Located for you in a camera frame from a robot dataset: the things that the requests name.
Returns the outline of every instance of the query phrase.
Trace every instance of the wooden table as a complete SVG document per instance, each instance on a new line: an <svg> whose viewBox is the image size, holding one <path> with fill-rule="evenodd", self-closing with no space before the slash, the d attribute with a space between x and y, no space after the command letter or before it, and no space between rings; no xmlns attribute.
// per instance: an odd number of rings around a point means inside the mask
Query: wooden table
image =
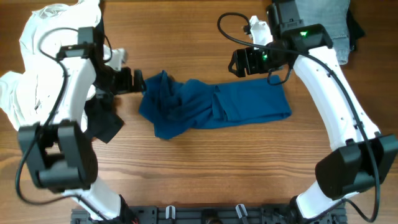
<svg viewBox="0 0 398 224"><path fill-rule="evenodd" d="M176 80L196 78L206 83L233 82L227 65L243 46L219 34L216 21L224 12L258 15L265 20L270 1L134 1L106 4L104 23L114 48L129 53L127 65L149 78L166 70ZM346 78L369 117L385 134L398 134L398 1L356 0L355 18L367 37L343 66ZM0 74L24 72L18 39L31 11L46 4L0 4ZM239 18L223 27L241 32ZM249 78L261 78L253 75ZM118 115L126 125L109 143L94 141L99 176L129 205L260 205L287 203L315 180L315 164L331 151L320 115L303 83L294 75L284 85L293 115L284 121L214 130L189 130L164 141L154 137L153 125L138 114L142 96L118 97ZM71 200L45 207L22 203L14 190L21 152L17 133L0 113L0 224L68 223ZM378 223L397 223L398 163L382 185ZM36 190L27 169L23 192L37 200L54 195ZM354 201L370 215L373 190ZM349 222L364 223L348 206Z"/></svg>

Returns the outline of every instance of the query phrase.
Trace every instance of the crumpled blue towel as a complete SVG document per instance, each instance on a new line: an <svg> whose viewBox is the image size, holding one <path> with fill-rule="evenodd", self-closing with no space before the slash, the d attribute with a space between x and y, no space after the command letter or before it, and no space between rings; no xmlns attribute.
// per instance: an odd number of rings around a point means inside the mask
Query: crumpled blue towel
<svg viewBox="0 0 398 224"><path fill-rule="evenodd" d="M279 82L274 75L271 82ZM265 79L207 85L173 81L165 71L146 80L139 113L154 124L155 136L171 139L189 128L213 129L264 123L292 114L282 85Z"/></svg>

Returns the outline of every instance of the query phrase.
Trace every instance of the wood grain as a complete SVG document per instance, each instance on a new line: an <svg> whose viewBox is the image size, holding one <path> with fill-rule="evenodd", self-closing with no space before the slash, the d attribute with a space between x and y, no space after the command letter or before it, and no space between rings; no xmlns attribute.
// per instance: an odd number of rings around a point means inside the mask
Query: wood grain
<svg viewBox="0 0 398 224"><path fill-rule="evenodd" d="M232 82L237 78L226 68L232 52L243 47L218 33L217 18L224 12L237 11L265 19L264 5L269 2L108 2L104 22L112 46L124 47L129 52L127 65L140 68L145 78L166 70L181 82L189 78L207 83ZM344 73L382 132L398 134L398 30L394 28L398 24L398 1L352 2L354 15L367 36L359 41L359 51L350 55ZM44 3L0 4L0 74L24 71L18 39L31 11L44 7ZM223 23L231 35L245 39L242 25L238 18L227 18ZM330 153L330 148L322 119L303 83L293 76L284 89L293 111L289 119L192 129L170 141L155 138L153 125L138 114L140 94L120 96L118 114L126 125L109 144L93 142L99 175L130 205L287 203L313 183L315 164ZM17 199L14 175L21 152L16 132L3 112L0 123L0 224L68 223L70 210L76 207L69 200L32 207ZM382 186L378 223L396 223L397 185L395 163ZM53 197L33 187L26 169L22 188L29 198ZM355 201L370 214L373 191L357 196ZM350 223L364 223L351 207L348 213Z"/></svg>

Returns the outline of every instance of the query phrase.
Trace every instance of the towel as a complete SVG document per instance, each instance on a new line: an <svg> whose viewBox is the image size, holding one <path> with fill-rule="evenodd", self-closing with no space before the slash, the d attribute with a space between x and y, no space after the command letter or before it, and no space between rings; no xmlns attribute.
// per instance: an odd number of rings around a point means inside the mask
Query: towel
<svg viewBox="0 0 398 224"><path fill-rule="evenodd" d="M271 82L279 82L274 75ZM292 114L282 85L265 79L207 85L173 81L166 71L146 80L139 113L154 124L155 136L171 139L189 128L213 129L265 123Z"/></svg>

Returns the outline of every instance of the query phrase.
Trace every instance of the black cable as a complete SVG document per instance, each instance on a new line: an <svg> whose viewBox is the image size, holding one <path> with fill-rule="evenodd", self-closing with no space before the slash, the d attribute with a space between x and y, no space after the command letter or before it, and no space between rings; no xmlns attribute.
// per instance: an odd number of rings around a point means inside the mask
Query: black cable
<svg viewBox="0 0 398 224"><path fill-rule="evenodd" d="M58 31L58 30L72 30L72 31L78 32L76 29L69 28L69 27L56 28L56 29L53 29L53 30L50 30L50 31L46 32L46 33L40 38L40 40L39 40L39 43L38 43L39 51L40 51L43 55L45 55L46 57L48 57L48 58L54 60L55 62L57 62L57 63L61 66L61 68L62 68L62 70L63 70L63 76L62 76L62 77L63 77L63 82L62 82L62 86L61 86L60 92L59 92L59 94L58 94L58 96L57 96L57 99L55 100L54 106L53 106L53 108L51 109L51 112L50 112L50 114L49 114L49 117L47 118L47 120L45 121L45 123L43 124L43 126L37 131L37 133L36 133L36 135L34 136L34 138L33 138L32 142L31 142L31 144L30 144L28 150L26 150L26 152L22 155L22 159L21 159L21 161L19 162L19 166L18 166L18 170L17 170L17 173L16 173L16 178L15 178L16 192L17 192L18 197L19 197L23 202L28 203L28 204L30 204L30 205L48 205L48 204L50 204L50 203L58 202L58 201L60 201L60 200L66 199L66 198L75 197L75 198L78 199L78 201L83 202L90 210L92 210L93 212L96 212L96 214L97 214L100 218L102 218L105 222L109 223L109 220L107 220L99 211L96 211L96 210L93 208L93 206L91 206L88 202L86 202L80 195L66 195L66 196L57 197L57 198L54 198L54 199L51 199L51 200L48 200L48 201L35 202L35 201L32 201L32 200L29 200L29 199L25 198L24 195L23 195L22 192L21 192L21 174L22 174L22 168L24 167L24 164L25 164L25 162L26 162L26 159L28 158L28 156L29 156L31 150L33 149L34 144L37 143L37 142L39 141L40 136L41 136L41 135L43 134L43 132L44 132L44 129L50 124L51 120L53 120L54 116L57 114L57 110L58 110L59 104L60 104L60 102L61 102L61 100L62 100L62 96L63 96L63 94L65 93L65 89L66 89L67 83L68 83L68 77L69 77L69 75L68 75L67 68L64 66L64 64L63 64L62 62L58 61L55 57L53 57L53 56L51 56L51 55L45 53L45 52L42 50L42 44L43 44L44 39L47 38L47 37L48 37L50 34L52 34L53 32Z"/></svg>
<svg viewBox="0 0 398 224"><path fill-rule="evenodd" d="M276 48L273 48L273 47L266 47L266 46L263 46L263 45L252 44L252 43L245 42L245 41L242 41L242 40L235 39L234 37L231 37L230 35L228 35L226 32L224 32L224 31L222 30L221 25L220 25L220 24L221 24L222 18L224 18L224 17L226 17L226 16L239 16L239 17L242 17L243 19L245 19L246 22L248 22L249 25L250 25L250 23L249 23L248 18L247 18L245 15L243 15L243 14L241 14L241 13L238 13L238 12L227 12L227 13L222 14L222 15L218 18L218 20L217 20L217 28L218 28L219 32L220 32L223 36L225 36L227 39L232 40L232 41L235 42L235 43L248 46L248 47L257 47L257 48L259 48L259 49L265 49L265 50L276 50L276 51L285 52L285 53L288 53L288 54L295 54L295 55L301 55L301 56L307 57L307 58L309 58L309 59L315 61L315 62L318 63L319 65L321 65L321 66L329 73L329 75L330 75L331 77L333 77L333 79L335 80L336 84L339 86L339 88L340 88L341 91L343 92L343 95L344 95L344 97L346 98L346 101L347 101L347 103L348 103L348 105L349 105L349 108L350 108L350 110L351 110L351 112L352 112L352 114L353 114L353 116L354 116L354 120L355 120L355 122L356 122L356 124L357 124L357 126L358 126L359 132L361 133L361 135L362 135L362 137L363 137L363 139L364 139L364 143L365 143L365 145L366 145L366 149L367 149L367 151L368 151L368 154L369 154L369 157L370 157L370 161L371 161L371 165L372 165L373 176L374 176L374 186L375 186L374 207L373 207L373 213L372 213L372 217L371 217L371 218L368 218L368 217L359 209L359 207L358 207L357 205L355 205L355 203L352 202L351 200L349 200L349 199L347 199L347 198L343 198L343 199L341 199L341 201L342 201L342 202L348 202L350 205L352 205L352 206L354 207L354 209L358 212L358 214L359 214L365 221L367 221L367 222L369 222L369 223L374 222L374 221L376 220L376 218L377 218L378 213L379 213L379 207L380 207L380 194L381 194L381 193L380 193L379 171L378 171L378 169L377 169L376 159L374 158L374 154L373 154L373 152L372 152L369 139L368 139L368 137L367 137L367 135L366 135L366 133L365 133L365 130L364 130L363 125L362 125L362 122L361 122L361 120L360 120L360 118L359 118L359 116L358 116L358 113L357 113L357 111L356 111L356 109L355 109L355 106L354 106L354 104L353 104L351 98L349 97L349 94L348 94L346 88L344 87L344 85L342 84L342 82L339 80L339 78L337 77L336 73L335 73L332 69L330 69L326 64L324 64L321 60L317 59L316 57L314 57L314 56L312 56L312 55L310 55L310 54L303 53L303 52L299 52L299 51L296 51L296 50L276 49Z"/></svg>
<svg viewBox="0 0 398 224"><path fill-rule="evenodd" d="M105 39L106 39L106 41L107 41L107 43L109 45L109 49L111 49L111 56L109 57L109 59L104 60L104 63L106 63L106 62L110 62L111 59L112 59L112 46L111 46L111 42L109 41L108 37L105 34L104 34L104 36L105 36Z"/></svg>

